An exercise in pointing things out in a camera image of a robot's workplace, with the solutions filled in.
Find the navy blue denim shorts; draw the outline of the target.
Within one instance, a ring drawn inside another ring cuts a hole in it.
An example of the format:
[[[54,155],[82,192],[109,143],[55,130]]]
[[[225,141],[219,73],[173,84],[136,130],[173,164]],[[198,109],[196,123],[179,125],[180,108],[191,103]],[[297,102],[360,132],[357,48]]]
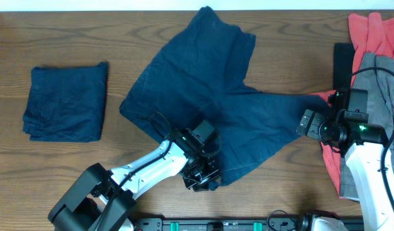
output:
[[[296,140],[309,109],[328,114],[315,95],[263,93],[244,79],[255,35],[223,22],[203,7],[153,58],[119,111],[157,142],[165,124],[195,128],[207,120],[219,130],[220,185],[234,183]]]

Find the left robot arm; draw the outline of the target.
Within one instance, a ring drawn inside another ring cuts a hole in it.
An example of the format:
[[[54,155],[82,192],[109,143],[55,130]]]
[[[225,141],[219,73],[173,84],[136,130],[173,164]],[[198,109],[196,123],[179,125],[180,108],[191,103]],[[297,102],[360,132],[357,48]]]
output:
[[[211,128],[173,131],[157,149],[111,170],[88,167],[51,209],[56,230],[133,230],[129,220],[136,200],[161,181],[180,175],[187,189],[209,190],[219,178],[215,156],[219,132]]]

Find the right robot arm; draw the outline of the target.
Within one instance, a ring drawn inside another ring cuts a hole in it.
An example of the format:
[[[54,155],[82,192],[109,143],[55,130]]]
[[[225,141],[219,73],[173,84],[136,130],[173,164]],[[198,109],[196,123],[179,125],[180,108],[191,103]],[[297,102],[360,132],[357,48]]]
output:
[[[385,129],[368,122],[368,93],[341,89],[331,113],[307,109],[296,132],[338,149],[357,189],[365,230],[394,230],[394,174]]]

